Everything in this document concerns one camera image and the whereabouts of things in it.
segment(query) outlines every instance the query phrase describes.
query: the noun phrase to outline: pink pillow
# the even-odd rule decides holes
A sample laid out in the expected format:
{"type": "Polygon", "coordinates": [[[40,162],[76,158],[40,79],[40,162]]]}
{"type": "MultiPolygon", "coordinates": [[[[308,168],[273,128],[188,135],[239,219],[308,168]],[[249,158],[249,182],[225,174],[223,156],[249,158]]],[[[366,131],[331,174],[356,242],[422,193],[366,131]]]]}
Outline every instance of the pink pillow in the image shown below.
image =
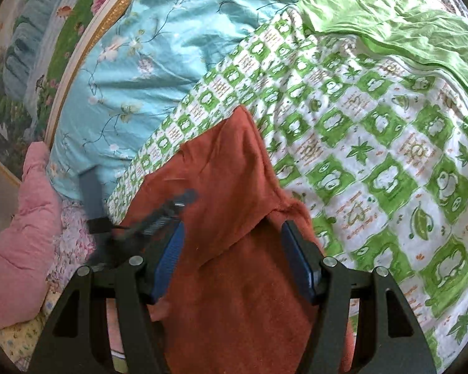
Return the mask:
{"type": "Polygon", "coordinates": [[[0,328],[33,319],[47,294],[53,236],[62,232],[60,198],[45,173],[48,158],[44,142],[31,143],[18,211],[0,234],[0,328]]]}

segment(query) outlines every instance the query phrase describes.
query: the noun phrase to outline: blue bedsheet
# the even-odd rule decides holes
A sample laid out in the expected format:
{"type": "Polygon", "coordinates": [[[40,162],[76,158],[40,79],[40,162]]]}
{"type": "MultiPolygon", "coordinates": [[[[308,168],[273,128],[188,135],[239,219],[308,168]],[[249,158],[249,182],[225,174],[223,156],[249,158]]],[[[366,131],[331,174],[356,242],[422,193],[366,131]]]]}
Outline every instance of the blue bedsheet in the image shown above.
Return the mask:
{"type": "Polygon", "coordinates": [[[47,167],[79,199],[78,173],[101,165],[105,195],[208,69],[297,0],[133,0],[88,54],[66,98],[47,167]]]}

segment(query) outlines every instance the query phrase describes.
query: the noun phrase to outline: waterfall painting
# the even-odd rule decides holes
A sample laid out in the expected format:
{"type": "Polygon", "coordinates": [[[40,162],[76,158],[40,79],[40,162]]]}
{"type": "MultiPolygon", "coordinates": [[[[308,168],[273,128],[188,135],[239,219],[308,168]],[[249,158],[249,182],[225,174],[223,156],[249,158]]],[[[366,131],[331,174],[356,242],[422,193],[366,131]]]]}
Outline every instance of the waterfall painting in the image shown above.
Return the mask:
{"type": "Polygon", "coordinates": [[[105,0],[4,0],[0,6],[0,161],[21,178],[45,136],[59,81],[105,0]]]}

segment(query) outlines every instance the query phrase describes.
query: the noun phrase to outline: metal bolt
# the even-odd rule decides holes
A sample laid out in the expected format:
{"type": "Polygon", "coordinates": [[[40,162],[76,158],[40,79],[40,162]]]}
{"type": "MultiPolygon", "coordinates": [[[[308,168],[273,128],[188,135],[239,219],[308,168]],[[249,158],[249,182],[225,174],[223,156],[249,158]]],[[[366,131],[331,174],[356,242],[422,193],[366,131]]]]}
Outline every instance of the metal bolt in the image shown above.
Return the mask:
{"type": "Polygon", "coordinates": [[[388,269],[383,266],[376,267],[376,273],[381,277],[388,276],[388,269]]]}
{"type": "Polygon", "coordinates": [[[90,273],[90,267],[88,266],[81,266],[78,270],[76,270],[76,274],[78,274],[80,277],[84,277],[88,273],[90,273]]]}
{"type": "Polygon", "coordinates": [[[334,267],[337,265],[337,261],[334,257],[325,257],[324,260],[322,260],[322,262],[328,266],[328,267],[334,267]]]}
{"type": "Polygon", "coordinates": [[[144,259],[142,256],[132,256],[128,259],[128,262],[131,266],[140,266],[144,262],[144,259]]]}

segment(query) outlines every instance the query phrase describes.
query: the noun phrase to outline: orange towel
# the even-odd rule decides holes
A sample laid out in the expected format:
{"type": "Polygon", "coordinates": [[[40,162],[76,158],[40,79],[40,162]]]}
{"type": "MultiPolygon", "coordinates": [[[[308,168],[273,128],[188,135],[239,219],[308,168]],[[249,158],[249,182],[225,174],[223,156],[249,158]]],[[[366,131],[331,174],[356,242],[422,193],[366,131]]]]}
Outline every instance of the orange towel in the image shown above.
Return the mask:
{"type": "MultiPolygon", "coordinates": [[[[292,219],[315,238],[305,206],[280,188],[244,107],[146,176],[123,224],[188,188],[198,199],[183,214],[185,245],[163,319],[172,373],[295,373],[317,312],[293,283],[281,225],[292,219]]],[[[350,334],[345,350],[348,369],[350,334]]]]}

